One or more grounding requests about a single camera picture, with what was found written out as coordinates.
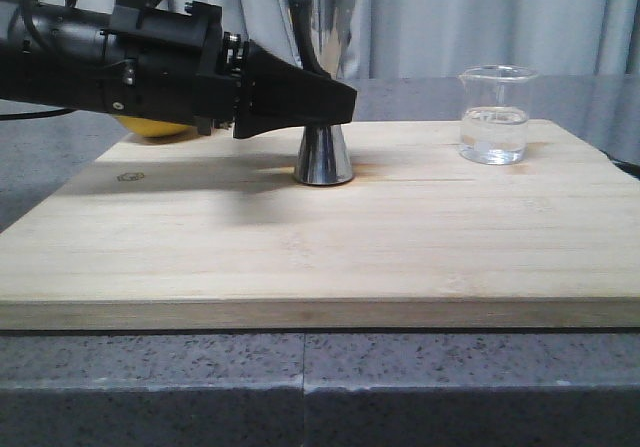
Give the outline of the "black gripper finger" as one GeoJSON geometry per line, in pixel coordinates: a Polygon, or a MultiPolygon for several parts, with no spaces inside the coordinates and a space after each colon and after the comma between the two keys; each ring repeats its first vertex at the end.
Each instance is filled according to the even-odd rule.
{"type": "Polygon", "coordinates": [[[357,91],[325,74],[295,67],[259,44],[244,46],[233,137],[352,120],[357,91]]]}
{"type": "Polygon", "coordinates": [[[319,61],[322,34],[318,2],[319,0],[287,0],[287,6],[302,68],[327,77],[328,72],[319,61]]]}

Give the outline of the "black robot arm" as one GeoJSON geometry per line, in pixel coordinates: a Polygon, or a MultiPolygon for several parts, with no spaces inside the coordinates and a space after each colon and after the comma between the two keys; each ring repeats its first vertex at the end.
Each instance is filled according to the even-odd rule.
{"type": "Polygon", "coordinates": [[[219,7],[112,14],[1,0],[1,95],[75,110],[193,125],[234,137],[352,119],[356,91],[248,41],[229,44],[219,7]]]}

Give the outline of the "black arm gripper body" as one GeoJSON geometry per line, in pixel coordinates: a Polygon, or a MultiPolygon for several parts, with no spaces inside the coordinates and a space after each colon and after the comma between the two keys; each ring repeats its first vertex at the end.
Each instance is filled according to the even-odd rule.
{"type": "Polygon", "coordinates": [[[219,6],[202,2],[186,14],[116,5],[104,56],[124,65],[102,82],[107,111],[193,125],[201,135],[233,121],[244,43],[221,20],[219,6]]]}

